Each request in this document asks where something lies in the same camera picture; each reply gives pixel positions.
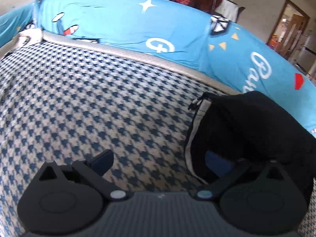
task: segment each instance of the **door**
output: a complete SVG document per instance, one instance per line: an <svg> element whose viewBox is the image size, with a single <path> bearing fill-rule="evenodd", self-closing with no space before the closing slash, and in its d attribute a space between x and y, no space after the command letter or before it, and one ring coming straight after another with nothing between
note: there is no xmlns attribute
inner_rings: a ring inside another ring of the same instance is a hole
<svg viewBox="0 0 316 237"><path fill-rule="evenodd" d="M282 57L288 56L291 52L295 40L298 40L302 30L307 23L307 19L303 16L293 14L293 17L286 29L282 41L278 44L276 52Z"/></svg>

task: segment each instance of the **ribbed gray panel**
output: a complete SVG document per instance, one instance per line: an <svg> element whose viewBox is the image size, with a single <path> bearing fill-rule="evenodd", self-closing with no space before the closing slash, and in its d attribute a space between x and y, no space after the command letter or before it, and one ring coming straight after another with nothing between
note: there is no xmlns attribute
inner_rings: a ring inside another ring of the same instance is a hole
<svg viewBox="0 0 316 237"><path fill-rule="evenodd" d="M185 192L137 192L111 203L93 226L68 237L259 237L225 222L211 202ZM291 232L280 237L299 237Z"/></svg>

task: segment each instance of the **black cloth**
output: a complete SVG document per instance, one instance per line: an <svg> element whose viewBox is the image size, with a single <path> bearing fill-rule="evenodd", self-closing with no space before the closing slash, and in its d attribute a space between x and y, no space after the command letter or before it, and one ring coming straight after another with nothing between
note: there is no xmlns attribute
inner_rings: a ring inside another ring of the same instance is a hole
<svg viewBox="0 0 316 237"><path fill-rule="evenodd" d="M316 176L316 139L287 111L260 92L233 96L205 93L211 106L200 122L192 147L192 164L199 177L211 182L205 166L211 150L231 161L254 164L277 160L309 204Z"/></svg>

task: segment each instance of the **houndstooth pattern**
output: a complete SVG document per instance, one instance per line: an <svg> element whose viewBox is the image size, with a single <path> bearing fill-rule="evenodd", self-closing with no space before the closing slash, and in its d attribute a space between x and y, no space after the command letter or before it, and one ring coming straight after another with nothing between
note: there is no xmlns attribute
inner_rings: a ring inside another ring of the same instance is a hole
<svg viewBox="0 0 316 237"><path fill-rule="evenodd" d="M70 164L111 149L105 178L131 191L189 190L186 108L218 90L151 65L50 42L0 62L0 236L24 232L17 203L45 161ZM300 231L313 236L315 202Z"/></svg>

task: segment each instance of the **yellow triangle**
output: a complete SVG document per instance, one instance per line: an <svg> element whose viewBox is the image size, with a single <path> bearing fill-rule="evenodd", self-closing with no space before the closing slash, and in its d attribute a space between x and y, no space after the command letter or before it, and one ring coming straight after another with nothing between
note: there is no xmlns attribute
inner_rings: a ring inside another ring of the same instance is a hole
<svg viewBox="0 0 316 237"><path fill-rule="evenodd" d="M232 38L233 38L233 39L236 39L236 40L239 40L238 35L237 35L236 33L234 33L234 34L232 35Z"/></svg>
<svg viewBox="0 0 316 237"><path fill-rule="evenodd" d="M222 47L223 50L226 50L226 42L221 42L219 46Z"/></svg>

